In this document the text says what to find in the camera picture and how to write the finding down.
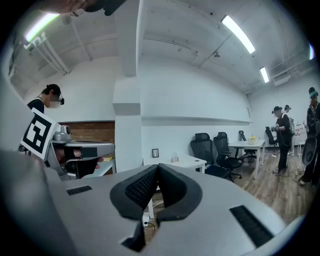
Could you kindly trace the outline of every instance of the brick wall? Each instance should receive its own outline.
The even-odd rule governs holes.
[[[115,143],[115,122],[64,122],[69,126],[71,137],[77,141]]]

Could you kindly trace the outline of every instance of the shoe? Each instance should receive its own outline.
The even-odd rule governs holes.
[[[281,170],[279,170],[278,166],[272,171],[273,174],[278,174],[280,172],[281,172]]]
[[[300,180],[300,185],[307,185],[308,183],[311,182],[311,179],[303,178]]]

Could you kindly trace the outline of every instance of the hand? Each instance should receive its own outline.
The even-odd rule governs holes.
[[[58,160],[58,162],[59,162],[60,165],[63,165],[64,163],[66,163],[65,150],[64,150],[63,148],[61,148],[61,147],[55,148],[55,149],[54,149],[54,153],[55,153],[56,159]],[[74,156],[75,156],[76,158],[80,158],[80,157],[81,157],[81,150],[75,149],[75,150],[73,151],[73,154],[74,154]],[[98,159],[98,162],[99,162],[99,163],[101,163],[101,162],[103,162],[103,161],[104,161],[104,159],[103,159],[102,157],[100,157],[100,158]],[[98,163],[97,163],[96,166],[95,166],[96,169],[99,169],[100,167],[101,167],[101,166],[100,166],[100,164],[98,164]]]

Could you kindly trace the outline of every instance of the chair backrest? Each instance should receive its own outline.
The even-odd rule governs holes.
[[[190,142],[194,157],[214,164],[213,143],[207,133],[196,133],[195,139]]]
[[[240,134],[240,139],[242,139],[244,142],[246,142],[247,139],[246,139],[246,136],[245,136],[245,134],[244,134],[244,131],[243,131],[243,130],[240,130],[240,131],[239,131],[239,134]]]
[[[272,135],[272,132],[271,132],[269,126],[266,126],[266,127],[265,127],[265,133],[266,133],[266,135],[267,135],[268,138],[269,138],[269,144],[270,144],[270,145],[274,145],[274,144],[275,144],[274,136]]]
[[[225,132],[223,131],[218,132],[217,137],[214,137],[213,141],[214,141],[216,150],[218,151],[218,154],[229,151],[228,135]]]

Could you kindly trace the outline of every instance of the black pants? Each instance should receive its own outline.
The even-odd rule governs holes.
[[[311,181],[313,185],[318,183],[320,177],[320,147],[317,145],[315,156],[312,162],[305,168],[304,175],[302,176],[303,181]]]
[[[287,157],[288,157],[290,146],[286,146],[283,142],[279,142],[279,148],[280,148],[280,159],[279,159],[278,168],[279,170],[282,170],[287,166]]]

